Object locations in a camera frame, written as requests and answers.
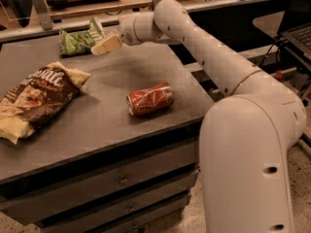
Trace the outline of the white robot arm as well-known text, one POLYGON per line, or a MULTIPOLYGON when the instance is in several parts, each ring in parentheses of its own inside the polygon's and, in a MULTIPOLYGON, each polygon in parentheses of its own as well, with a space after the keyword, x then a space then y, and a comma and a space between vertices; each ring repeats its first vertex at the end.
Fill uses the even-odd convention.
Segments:
POLYGON ((119 22, 129 46, 182 44, 224 96, 199 136, 207 232, 294 233, 287 151, 306 125, 301 99, 201 29, 175 0, 119 22))

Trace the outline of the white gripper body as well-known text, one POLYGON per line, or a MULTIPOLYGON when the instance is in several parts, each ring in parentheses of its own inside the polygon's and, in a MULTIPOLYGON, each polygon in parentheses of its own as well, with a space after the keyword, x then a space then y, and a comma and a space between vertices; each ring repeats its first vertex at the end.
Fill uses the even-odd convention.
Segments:
POLYGON ((136 13, 119 17, 118 32, 129 46, 157 42, 163 35, 154 22, 154 13, 136 13))

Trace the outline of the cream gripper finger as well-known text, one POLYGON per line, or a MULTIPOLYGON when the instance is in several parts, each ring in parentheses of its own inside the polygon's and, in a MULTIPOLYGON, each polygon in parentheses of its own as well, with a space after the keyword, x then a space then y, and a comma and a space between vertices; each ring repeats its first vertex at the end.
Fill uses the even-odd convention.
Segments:
POLYGON ((91 49, 94 55, 101 55, 122 47, 122 39, 118 34, 110 34, 97 42, 91 49))

